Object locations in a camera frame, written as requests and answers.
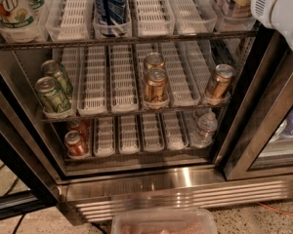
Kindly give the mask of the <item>white labelled bottle top right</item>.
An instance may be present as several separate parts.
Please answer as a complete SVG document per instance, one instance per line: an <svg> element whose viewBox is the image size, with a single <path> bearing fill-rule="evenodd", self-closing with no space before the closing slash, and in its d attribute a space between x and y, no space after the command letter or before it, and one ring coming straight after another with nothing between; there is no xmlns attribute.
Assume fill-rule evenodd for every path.
<svg viewBox="0 0 293 234"><path fill-rule="evenodd" d="M233 0L210 0L213 9L220 10L224 16L234 19L251 17L250 1L245 6L240 6Z"/></svg>

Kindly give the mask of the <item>shelf tray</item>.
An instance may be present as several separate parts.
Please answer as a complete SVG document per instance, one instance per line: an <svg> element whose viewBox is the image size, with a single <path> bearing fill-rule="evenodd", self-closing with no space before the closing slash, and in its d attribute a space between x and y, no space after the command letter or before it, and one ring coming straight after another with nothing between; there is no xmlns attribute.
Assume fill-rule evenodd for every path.
<svg viewBox="0 0 293 234"><path fill-rule="evenodd" d="M98 118L95 122L94 154L97 157L107 157L114 153L115 141L113 118Z"/></svg>
<svg viewBox="0 0 293 234"><path fill-rule="evenodd" d="M155 113L143 114L142 129L144 140L144 151L157 152L164 148L164 139L159 121L159 116Z"/></svg>
<svg viewBox="0 0 293 234"><path fill-rule="evenodd" d="M198 105L201 96L192 79L181 45L162 43L160 47L166 61L172 105L175 107Z"/></svg>
<svg viewBox="0 0 293 234"><path fill-rule="evenodd" d="M109 48L110 107L113 113L139 109L132 48L118 45Z"/></svg>
<svg viewBox="0 0 293 234"><path fill-rule="evenodd" d="M162 120L167 148L180 150L187 147L188 139L185 137L185 129L179 114L177 112L164 112Z"/></svg>
<svg viewBox="0 0 293 234"><path fill-rule="evenodd" d="M169 0L178 34L194 35L214 30L217 16L209 0Z"/></svg>
<svg viewBox="0 0 293 234"><path fill-rule="evenodd" d="M81 116L106 113L105 47L87 47L80 57L77 110Z"/></svg>
<svg viewBox="0 0 293 234"><path fill-rule="evenodd" d="M120 116L119 152L124 155L134 154L141 150L138 133L138 123L134 115Z"/></svg>

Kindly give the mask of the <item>blue Pepsi plastic bottle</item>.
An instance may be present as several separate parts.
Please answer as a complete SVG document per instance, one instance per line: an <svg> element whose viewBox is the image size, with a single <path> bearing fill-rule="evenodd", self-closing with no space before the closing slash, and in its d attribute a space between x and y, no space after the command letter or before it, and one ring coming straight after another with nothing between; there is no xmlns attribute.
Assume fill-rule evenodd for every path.
<svg viewBox="0 0 293 234"><path fill-rule="evenodd" d="M121 37L128 33L127 0L94 0L94 28L97 36Z"/></svg>

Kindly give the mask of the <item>stainless steel fridge cabinet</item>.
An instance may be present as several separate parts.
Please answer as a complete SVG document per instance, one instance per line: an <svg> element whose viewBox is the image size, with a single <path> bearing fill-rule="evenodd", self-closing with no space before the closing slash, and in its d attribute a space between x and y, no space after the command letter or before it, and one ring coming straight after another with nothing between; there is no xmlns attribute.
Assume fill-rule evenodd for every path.
<svg viewBox="0 0 293 234"><path fill-rule="evenodd" d="M121 37L181 35L177 33L169 0L127 0L127 3L130 28ZM272 36L279 32L264 27L252 14L250 18L234 19L224 16L218 9L213 10L217 20L212 32L255 30L257 35L248 38L162 42L181 45L201 96L199 104L228 105L223 109L198 109L202 112L211 109L218 121L212 143L204 148L199 148L196 144L192 118L192 112L196 109L192 109L170 111L177 112L182 119L185 137L188 139L188 146L184 149L167 148L162 120L164 112L160 112L155 114L159 116L164 139L161 151L144 151L143 114L140 114L134 116L138 123L141 150L134 154L121 154L118 127L120 116L113 116L115 153L97 157L94 154L94 134L98 117L79 119L89 126L89 137L84 138L88 153L80 158L71 158L67 155L64 144L64 137L69 132L67 121L43 123L41 119L43 116L64 118L79 114L77 101L80 56L81 51L87 47L0 50L0 74L6 82L4 95L20 118L19 123L31 134L31 145L36 142L33 153L60 192L55 207L69 222L95 223L141 209L214 208L293 198L293 174L234 180L226 178L225 166L228 159L261 98L254 93L259 89L259 82L265 79L265 72L260 69L262 59ZM111 38L97 36L94 17L94 0L45 0L41 16L36 19L39 35L31 42ZM7 42L1 33L0 40ZM169 79L162 102L145 101L145 77L149 69L144 67L144 58L152 52L162 55L162 43L129 45L133 53L138 110L175 107L172 105ZM112 46L94 47L105 47L108 112L111 111L109 48ZM57 60L64 66L73 87L72 98L69 98L71 108L63 113L48 113L34 89L36 82L46 77L41 71L41 65L49 59ZM211 99L204 91L218 64L232 66L235 75L225 97Z"/></svg>

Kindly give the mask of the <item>clear water bottle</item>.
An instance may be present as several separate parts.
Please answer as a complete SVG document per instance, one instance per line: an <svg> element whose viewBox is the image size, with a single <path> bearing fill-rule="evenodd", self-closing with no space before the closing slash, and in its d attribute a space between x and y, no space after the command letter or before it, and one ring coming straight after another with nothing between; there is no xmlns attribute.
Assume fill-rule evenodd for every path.
<svg viewBox="0 0 293 234"><path fill-rule="evenodd" d="M199 148L204 148L212 143L214 133L218 129L216 114L208 109L206 112L198 109L192 112L195 123L196 144Z"/></svg>

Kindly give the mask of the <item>closed right glass fridge door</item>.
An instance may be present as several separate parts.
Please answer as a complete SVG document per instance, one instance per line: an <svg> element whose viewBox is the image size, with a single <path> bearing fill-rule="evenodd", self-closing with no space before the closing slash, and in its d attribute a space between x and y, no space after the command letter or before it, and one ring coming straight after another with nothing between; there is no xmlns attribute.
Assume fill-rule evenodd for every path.
<svg viewBox="0 0 293 234"><path fill-rule="evenodd" d="M272 139L293 110L293 52L277 32L260 69L261 98L225 166L229 180L293 174L293 139Z"/></svg>

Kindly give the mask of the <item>open glass fridge door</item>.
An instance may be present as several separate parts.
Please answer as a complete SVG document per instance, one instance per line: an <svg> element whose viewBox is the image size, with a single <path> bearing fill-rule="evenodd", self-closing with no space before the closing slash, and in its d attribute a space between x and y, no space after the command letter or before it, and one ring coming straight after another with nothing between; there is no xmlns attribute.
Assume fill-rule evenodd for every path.
<svg viewBox="0 0 293 234"><path fill-rule="evenodd" d="M0 220L53 207L60 192L33 153L31 134L19 123L19 117L7 101L6 82L0 74L0 161L16 178L0 196Z"/></svg>

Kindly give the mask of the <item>right gold soda can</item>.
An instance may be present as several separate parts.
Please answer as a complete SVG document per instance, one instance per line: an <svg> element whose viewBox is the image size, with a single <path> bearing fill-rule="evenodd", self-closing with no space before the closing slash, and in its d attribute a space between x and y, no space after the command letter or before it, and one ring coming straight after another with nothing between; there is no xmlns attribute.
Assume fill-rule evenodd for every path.
<svg viewBox="0 0 293 234"><path fill-rule="evenodd" d="M235 70L228 64L218 64L212 71L204 94L211 99L225 97L234 78Z"/></svg>

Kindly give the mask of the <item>gold soda can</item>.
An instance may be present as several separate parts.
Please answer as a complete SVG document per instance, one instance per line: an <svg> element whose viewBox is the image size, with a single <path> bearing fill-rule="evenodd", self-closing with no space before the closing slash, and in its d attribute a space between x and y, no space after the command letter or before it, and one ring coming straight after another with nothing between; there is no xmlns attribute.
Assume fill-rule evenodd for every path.
<svg viewBox="0 0 293 234"><path fill-rule="evenodd" d="M159 103L164 100L168 78L161 68L152 68L145 77L145 101Z"/></svg>
<svg viewBox="0 0 293 234"><path fill-rule="evenodd" d="M164 57L158 52L152 52L144 58L144 67L146 69L163 68L165 66Z"/></svg>
<svg viewBox="0 0 293 234"><path fill-rule="evenodd" d="M212 71L204 94L211 99L225 97L234 78L235 70L228 64L218 64Z"/></svg>

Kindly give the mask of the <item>rear gold soda can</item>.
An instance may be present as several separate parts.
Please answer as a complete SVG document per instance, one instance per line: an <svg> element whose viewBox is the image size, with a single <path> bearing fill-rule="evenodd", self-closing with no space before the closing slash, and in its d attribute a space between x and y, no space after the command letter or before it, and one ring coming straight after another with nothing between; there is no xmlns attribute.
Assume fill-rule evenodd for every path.
<svg viewBox="0 0 293 234"><path fill-rule="evenodd" d="M144 67L146 69L163 68L165 66L164 57L158 52L152 52L144 58Z"/></svg>

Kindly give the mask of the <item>front gold soda can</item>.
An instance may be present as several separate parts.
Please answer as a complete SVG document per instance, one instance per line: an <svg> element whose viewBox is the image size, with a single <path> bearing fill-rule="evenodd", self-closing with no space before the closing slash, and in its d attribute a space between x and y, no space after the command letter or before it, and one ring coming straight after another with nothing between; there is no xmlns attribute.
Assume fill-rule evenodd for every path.
<svg viewBox="0 0 293 234"><path fill-rule="evenodd" d="M164 100L168 78L161 68L152 68L145 77L145 101L159 103Z"/></svg>

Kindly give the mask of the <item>rear green soda can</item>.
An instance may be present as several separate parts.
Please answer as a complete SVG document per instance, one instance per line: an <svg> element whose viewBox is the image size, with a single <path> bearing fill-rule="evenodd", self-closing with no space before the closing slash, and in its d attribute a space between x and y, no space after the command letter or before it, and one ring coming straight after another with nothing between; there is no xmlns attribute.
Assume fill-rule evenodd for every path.
<svg viewBox="0 0 293 234"><path fill-rule="evenodd" d="M57 60L49 59L42 63L41 71L44 76L54 77L59 81L69 98L72 98L73 87L64 66Z"/></svg>

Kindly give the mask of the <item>green soda can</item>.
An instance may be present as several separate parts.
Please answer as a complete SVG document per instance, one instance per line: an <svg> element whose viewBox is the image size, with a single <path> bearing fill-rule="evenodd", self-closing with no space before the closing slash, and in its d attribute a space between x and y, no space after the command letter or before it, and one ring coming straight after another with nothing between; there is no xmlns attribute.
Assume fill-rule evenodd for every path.
<svg viewBox="0 0 293 234"><path fill-rule="evenodd" d="M59 81L69 98L72 98L73 87L64 66L57 60L49 59L42 63L41 71L44 76L54 77Z"/></svg>
<svg viewBox="0 0 293 234"><path fill-rule="evenodd" d="M71 108L68 96L54 77L40 78L34 89L48 113L63 113Z"/></svg>

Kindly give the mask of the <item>rear red soda can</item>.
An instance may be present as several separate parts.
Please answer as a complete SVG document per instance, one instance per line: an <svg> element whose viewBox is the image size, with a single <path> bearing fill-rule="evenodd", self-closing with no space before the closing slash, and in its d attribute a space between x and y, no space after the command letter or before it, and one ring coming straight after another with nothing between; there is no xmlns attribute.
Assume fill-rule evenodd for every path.
<svg viewBox="0 0 293 234"><path fill-rule="evenodd" d="M66 124L70 131L78 131L85 139L89 137L89 126L85 121L74 119L67 121Z"/></svg>

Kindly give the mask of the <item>red soda can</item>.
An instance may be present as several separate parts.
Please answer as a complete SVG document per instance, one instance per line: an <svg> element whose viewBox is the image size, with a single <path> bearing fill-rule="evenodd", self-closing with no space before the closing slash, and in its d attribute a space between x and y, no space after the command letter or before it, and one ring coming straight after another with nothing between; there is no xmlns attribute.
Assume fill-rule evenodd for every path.
<svg viewBox="0 0 293 234"><path fill-rule="evenodd" d="M69 131L64 137L64 144L71 158L80 158L88 153L86 141L78 131Z"/></svg>
<svg viewBox="0 0 293 234"><path fill-rule="evenodd" d="M67 121L66 124L70 131L78 131L85 139L89 137L89 126L85 121L74 119Z"/></svg>

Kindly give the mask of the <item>front green soda can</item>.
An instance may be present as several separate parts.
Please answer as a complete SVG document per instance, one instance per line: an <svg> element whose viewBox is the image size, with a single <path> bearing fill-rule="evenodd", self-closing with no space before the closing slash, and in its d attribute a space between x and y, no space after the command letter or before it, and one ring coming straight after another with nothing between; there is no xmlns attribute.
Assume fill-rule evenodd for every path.
<svg viewBox="0 0 293 234"><path fill-rule="evenodd" d="M68 96L54 77L40 78L34 89L48 113L63 113L71 108Z"/></svg>

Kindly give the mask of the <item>front red soda can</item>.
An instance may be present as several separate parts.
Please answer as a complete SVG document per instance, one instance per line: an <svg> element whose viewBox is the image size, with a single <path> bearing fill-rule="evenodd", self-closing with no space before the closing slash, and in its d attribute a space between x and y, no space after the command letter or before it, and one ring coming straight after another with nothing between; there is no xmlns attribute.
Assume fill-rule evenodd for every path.
<svg viewBox="0 0 293 234"><path fill-rule="evenodd" d="M88 153L86 141L78 131L69 131L64 137L64 144L71 158L80 158Z"/></svg>

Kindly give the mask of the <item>clear plastic container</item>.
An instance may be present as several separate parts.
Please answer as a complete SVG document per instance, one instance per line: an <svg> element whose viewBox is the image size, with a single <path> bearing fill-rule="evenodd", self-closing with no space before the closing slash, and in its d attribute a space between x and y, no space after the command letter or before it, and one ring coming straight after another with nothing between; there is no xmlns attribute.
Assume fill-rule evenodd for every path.
<svg viewBox="0 0 293 234"><path fill-rule="evenodd" d="M207 210L153 209L116 214L111 234L218 234Z"/></svg>

